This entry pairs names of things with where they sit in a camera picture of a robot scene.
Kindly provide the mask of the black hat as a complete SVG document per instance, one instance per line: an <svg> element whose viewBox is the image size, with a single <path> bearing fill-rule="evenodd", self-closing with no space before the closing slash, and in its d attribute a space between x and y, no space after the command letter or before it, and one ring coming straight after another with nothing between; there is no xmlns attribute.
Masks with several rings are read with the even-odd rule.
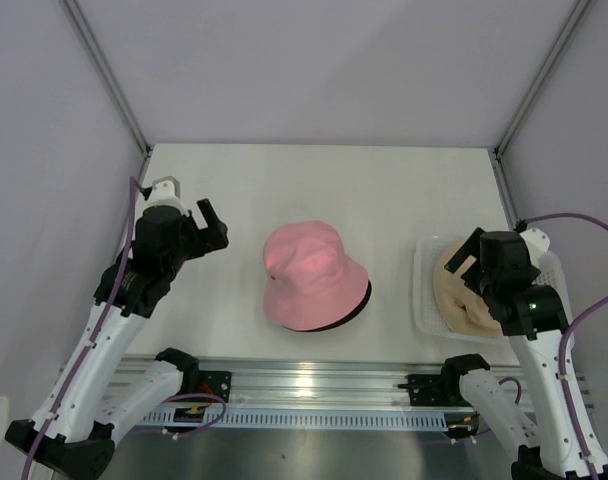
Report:
<svg viewBox="0 0 608 480"><path fill-rule="evenodd" d="M372 284L367 281L364 286L336 287L331 293L297 300L284 311L286 320L280 325L301 333L336 329L359 316L368 305L371 294Z"/></svg>

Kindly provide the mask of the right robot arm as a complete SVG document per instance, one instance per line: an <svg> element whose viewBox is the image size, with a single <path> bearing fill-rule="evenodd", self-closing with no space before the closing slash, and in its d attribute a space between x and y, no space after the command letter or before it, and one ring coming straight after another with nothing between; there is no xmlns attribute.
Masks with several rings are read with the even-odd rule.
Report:
<svg viewBox="0 0 608 480"><path fill-rule="evenodd" d="M512 460L514 479L608 479L608 457L591 429L570 356L569 322L557 291L538 285L538 260L548 249L539 230L477 228L446 263L486 304L508 338L525 376L535 416L501 389L478 354L445 361L440 392L470 404Z"/></svg>

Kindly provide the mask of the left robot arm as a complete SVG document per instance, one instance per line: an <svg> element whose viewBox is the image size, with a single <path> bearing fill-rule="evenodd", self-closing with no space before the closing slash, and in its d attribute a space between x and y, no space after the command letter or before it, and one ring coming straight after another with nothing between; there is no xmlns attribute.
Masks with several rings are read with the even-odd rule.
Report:
<svg viewBox="0 0 608 480"><path fill-rule="evenodd" d="M155 356L144 377L116 398L103 399L130 344L189 260L225 249L227 227L210 201L197 206L206 222L173 204L132 215L126 241L95 291L87 326L45 403L29 419L10 423L6 441L68 479L97 479L121 440L159 404L202 401L225 407L199 360L168 347Z"/></svg>

